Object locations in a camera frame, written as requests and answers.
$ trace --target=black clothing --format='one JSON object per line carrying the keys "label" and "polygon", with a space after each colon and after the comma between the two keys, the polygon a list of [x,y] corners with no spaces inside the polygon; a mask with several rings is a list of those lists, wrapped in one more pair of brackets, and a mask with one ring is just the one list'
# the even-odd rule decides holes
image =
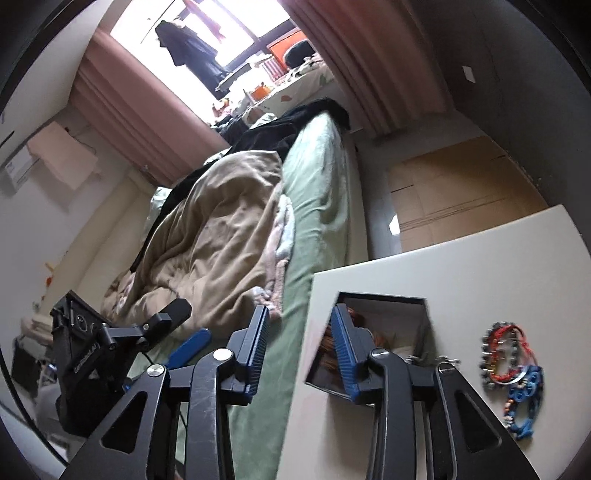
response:
{"label": "black clothing", "polygon": [[[246,150],[270,150],[276,151],[281,160],[284,161],[300,131],[310,120],[322,112],[328,112],[335,123],[340,127],[346,130],[350,128],[349,114],[347,113],[347,110],[330,98],[321,98],[319,100],[314,100],[307,105],[297,106],[284,113],[277,120],[273,120],[260,127],[246,131],[242,134],[240,140],[230,148],[224,156]],[[211,162],[198,168],[172,189],[172,192],[170,192],[168,198],[166,198],[162,205],[162,210],[152,225],[142,249],[135,258],[134,263],[131,265],[130,270],[132,272],[137,270],[139,263],[144,257],[146,248],[148,248],[150,239],[158,225],[160,225],[162,220],[164,220],[164,218],[172,212],[179,203],[187,198],[195,182],[215,163],[216,162]]]}
{"label": "black clothing", "polygon": [[228,90],[216,91],[216,87],[229,72],[216,61],[215,48],[201,40],[188,27],[180,28],[162,20],[155,30],[160,46],[168,49],[177,67],[186,65],[217,100],[228,95]]}
{"label": "black clothing", "polygon": [[248,126],[241,117],[231,117],[229,120],[222,120],[218,123],[213,129],[219,133],[222,138],[228,142],[230,145],[236,143],[242,134],[248,130]]}
{"label": "black clothing", "polygon": [[277,120],[246,131],[226,155],[245,150],[275,150],[285,160],[300,131],[316,115],[328,112],[338,126],[349,130],[349,114],[330,98],[292,108]]}

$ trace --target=beige comforter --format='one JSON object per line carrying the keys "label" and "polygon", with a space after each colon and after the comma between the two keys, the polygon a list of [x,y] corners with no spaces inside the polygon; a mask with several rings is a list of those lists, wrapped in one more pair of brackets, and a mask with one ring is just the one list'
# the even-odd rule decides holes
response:
{"label": "beige comforter", "polygon": [[261,287],[269,288],[265,246],[283,189],[275,152],[218,161],[160,224],[135,274],[116,280],[102,313],[120,325],[144,323],[172,300],[193,306],[173,335],[206,327],[227,338],[246,327]]}

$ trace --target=green bedsheet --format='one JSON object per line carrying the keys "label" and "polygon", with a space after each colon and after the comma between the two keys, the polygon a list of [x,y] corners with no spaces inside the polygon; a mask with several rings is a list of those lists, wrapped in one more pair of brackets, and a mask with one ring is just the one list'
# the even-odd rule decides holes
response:
{"label": "green bedsheet", "polygon": [[[232,407],[230,437],[236,480],[274,480],[285,436],[308,302],[315,272],[345,265],[348,237],[347,164],[339,131],[321,113],[300,132],[285,159],[285,193],[295,216],[295,241],[285,274],[284,315],[271,326],[261,381],[252,404]],[[150,352],[166,362],[179,342],[167,338]],[[199,357],[225,346],[210,345]],[[130,375],[145,371],[141,357]],[[187,415],[186,405],[181,409]],[[184,428],[179,425],[176,457],[184,462]]]}

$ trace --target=white cabinet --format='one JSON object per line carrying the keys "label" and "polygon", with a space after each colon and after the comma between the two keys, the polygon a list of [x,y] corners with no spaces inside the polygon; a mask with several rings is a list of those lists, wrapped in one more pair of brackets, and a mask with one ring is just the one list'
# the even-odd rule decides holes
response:
{"label": "white cabinet", "polygon": [[[498,321],[521,325],[545,374],[544,403],[533,438],[522,444],[525,455],[541,480],[556,480],[585,441],[591,258],[557,206],[450,242],[317,273],[278,480],[365,478],[371,409],[304,383],[339,292],[427,299],[437,353],[462,360],[460,372],[499,417],[504,396],[485,393],[480,380],[481,338]],[[424,467],[418,473],[425,478]]]}

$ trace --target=open box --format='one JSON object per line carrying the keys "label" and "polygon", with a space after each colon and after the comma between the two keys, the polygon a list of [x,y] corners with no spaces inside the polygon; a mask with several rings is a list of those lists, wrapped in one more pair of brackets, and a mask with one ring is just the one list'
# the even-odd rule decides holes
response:
{"label": "open box", "polygon": [[[336,303],[344,303],[354,310],[353,323],[369,329],[378,346],[403,358],[412,355],[424,362],[434,359],[433,335],[425,299],[341,292]],[[327,353],[330,343],[327,331],[320,339],[306,383],[348,399],[340,379],[336,355],[334,352]]]}

